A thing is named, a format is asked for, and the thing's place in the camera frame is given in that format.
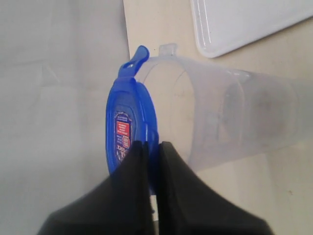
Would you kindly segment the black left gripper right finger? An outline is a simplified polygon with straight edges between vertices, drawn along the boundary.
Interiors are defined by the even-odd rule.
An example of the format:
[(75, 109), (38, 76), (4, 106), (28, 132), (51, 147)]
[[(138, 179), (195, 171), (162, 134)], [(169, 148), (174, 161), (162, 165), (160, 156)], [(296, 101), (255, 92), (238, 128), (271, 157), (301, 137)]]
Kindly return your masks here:
[(161, 235), (271, 235), (267, 222), (207, 186), (170, 142), (159, 146)]

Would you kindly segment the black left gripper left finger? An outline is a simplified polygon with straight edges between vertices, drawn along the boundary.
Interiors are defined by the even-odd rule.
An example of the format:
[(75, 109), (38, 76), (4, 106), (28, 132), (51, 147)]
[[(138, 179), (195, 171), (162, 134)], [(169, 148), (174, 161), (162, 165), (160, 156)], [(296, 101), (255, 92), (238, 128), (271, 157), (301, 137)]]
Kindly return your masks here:
[(95, 189), (53, 212), (40, 235), (155, 234), (148, 179), (149, 147), (133, 142), (119, 167)]

